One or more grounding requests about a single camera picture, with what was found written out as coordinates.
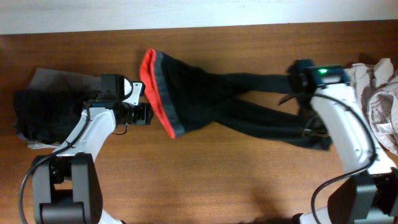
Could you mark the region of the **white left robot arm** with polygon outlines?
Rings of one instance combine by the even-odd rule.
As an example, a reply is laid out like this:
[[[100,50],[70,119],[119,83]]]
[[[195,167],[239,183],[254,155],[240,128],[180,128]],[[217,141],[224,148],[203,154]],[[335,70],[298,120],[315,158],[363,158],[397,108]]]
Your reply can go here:
[[[35,222],[119,223],[103,208],[95,160],[118,125],[148,125],[152,117],[148,103],[88,104],[69,137],[32,163]]]

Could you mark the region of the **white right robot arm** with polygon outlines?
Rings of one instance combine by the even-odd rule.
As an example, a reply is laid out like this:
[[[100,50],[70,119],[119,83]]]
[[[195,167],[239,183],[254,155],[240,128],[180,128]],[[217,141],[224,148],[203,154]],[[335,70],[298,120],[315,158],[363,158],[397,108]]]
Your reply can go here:
[[[397,223],[397,167],[371,132],[339,65],[308,66],[295,75],[301,105],[330,135],[343,174],[321,184],[298,223]]]

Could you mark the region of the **black leggings with red waistband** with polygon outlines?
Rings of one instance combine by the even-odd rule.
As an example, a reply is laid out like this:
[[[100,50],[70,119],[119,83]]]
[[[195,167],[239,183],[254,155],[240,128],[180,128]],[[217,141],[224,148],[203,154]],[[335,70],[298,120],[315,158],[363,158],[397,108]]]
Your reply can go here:
[[[209,73],[149,49],[139,75],[145,95],[170,138],[217,122],[256,138],[286,142],[307,149],[328,150],[329,137],[304,133],[306,120],[300,116],[241,100],[249,91],[293,95],[285,75],[252,73]]]

